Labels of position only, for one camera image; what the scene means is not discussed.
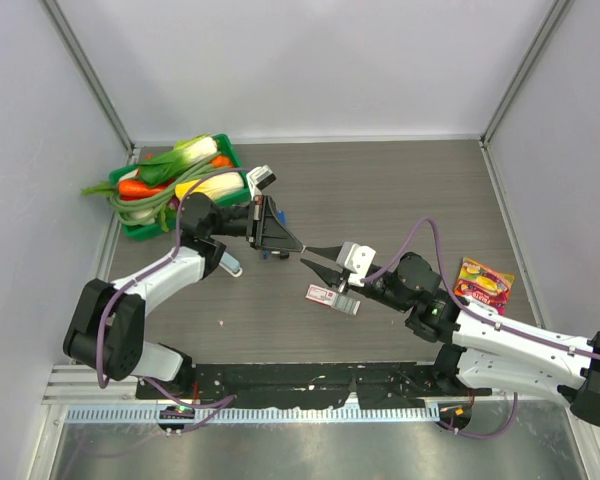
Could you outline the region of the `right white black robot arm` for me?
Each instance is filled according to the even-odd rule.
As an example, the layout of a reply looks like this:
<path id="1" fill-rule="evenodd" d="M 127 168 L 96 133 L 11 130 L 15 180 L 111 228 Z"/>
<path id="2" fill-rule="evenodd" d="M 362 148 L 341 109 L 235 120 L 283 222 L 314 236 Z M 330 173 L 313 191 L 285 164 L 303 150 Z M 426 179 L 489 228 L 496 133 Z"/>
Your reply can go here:
<path id="1" fill-rule="evenodd" d="M 335 263 L 306 264 L 329 287 L 352 290 L 406 314 L 419 338 L 442 345 L 431 371 L 437 391 L 504 390 L 554 401 L 600 427 L 600 331 L 593 337 L 556 333 L 492 313 L 442 289 L 442 277 L 414 252 L 383 271 L 375 252 L 346 242 L 312 247 Z"/>

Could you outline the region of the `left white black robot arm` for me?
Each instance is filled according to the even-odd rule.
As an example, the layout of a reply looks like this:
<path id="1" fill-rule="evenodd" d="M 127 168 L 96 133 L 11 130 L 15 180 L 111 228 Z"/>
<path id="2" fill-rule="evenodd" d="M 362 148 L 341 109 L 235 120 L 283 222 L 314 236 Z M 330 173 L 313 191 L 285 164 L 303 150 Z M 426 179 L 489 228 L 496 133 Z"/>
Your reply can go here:
<path id="1" fill-rule="evenodd" d="M 301 241 L 281 222 L 275 202 L 256 196 L 246 206 L 220 207 L 193 193 L 181 205 L 179 243 L 143 270 L 83 288 L 63 342 L 63 352 L 108 380 L 129 376 L 158 380 L 170 398 L 193 385 L 190 357 L 146 341 L 146 317 L 181 289 L 208 277 L 221 263 L 221 236 L 243 237 L 256 250 L 300 252 Z"/>

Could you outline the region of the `dark blue stapler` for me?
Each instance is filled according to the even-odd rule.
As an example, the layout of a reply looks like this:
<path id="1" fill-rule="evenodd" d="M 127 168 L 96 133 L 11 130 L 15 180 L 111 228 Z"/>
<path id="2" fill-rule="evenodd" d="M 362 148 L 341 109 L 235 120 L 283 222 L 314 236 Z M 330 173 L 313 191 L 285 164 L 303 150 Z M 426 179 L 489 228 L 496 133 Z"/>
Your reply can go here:
<path id="1" fill-rule="evenodd" d="M 286 225 L 286 217 L 283 210 L 276 211 L 276 218 L 278 220 L 279 225 L 274 227 L 274 231 L 272 233 L 272 237 L 274 240 L 284 240 L 287 237 L 287 234 L 284 232 L 283 227 Z M 286 260 L 290 257 L 290 253 L 286 250 L 281 249 L 263 249 L 261 253 L 261 258 L 266 260 L 268 258 L 276 257 L 280 260 Z"/>

